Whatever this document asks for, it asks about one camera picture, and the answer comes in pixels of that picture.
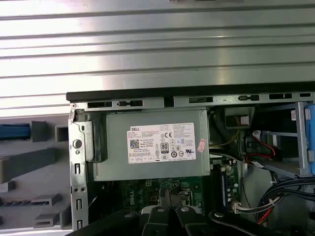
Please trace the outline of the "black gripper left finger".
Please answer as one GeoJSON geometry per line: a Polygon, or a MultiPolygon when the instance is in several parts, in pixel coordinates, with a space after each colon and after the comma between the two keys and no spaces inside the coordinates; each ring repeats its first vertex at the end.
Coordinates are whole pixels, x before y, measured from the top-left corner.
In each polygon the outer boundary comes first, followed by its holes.
{"type": "Polygon", "coordinates": [[[143,208],[141,214],[130,209],[119,210],[85,227],[72,236],[169,236],[172,210],[170,190],[159,191],[159,205],[143,208]]]}

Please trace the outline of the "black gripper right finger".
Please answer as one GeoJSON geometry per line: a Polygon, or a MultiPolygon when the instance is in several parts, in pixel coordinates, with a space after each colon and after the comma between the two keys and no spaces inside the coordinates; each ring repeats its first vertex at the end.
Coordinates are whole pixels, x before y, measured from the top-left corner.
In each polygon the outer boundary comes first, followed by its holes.
{"type": "Polygon", "coordinates": [[[171,236],[270,236],[271,230],[233,213],[212,211],[203,215],[181,203],[180,196],[169,194],[171,236]]]}

